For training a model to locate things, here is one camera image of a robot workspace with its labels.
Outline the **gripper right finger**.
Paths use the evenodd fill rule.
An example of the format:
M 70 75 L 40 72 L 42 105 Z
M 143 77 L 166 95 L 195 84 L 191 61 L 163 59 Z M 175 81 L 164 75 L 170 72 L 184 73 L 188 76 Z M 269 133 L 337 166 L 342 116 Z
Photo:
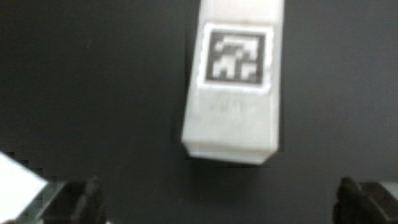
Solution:
M 398 224 L 398 182 L 340 178 L 331 209 L 333 224 Z

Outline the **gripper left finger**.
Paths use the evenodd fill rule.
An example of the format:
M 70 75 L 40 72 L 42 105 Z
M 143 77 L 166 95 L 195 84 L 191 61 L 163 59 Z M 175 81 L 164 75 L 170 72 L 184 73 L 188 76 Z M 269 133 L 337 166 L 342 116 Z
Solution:
M 97 178 L 67 182 L 40 216 L 42 224 L 106 224 L 106 205 Z

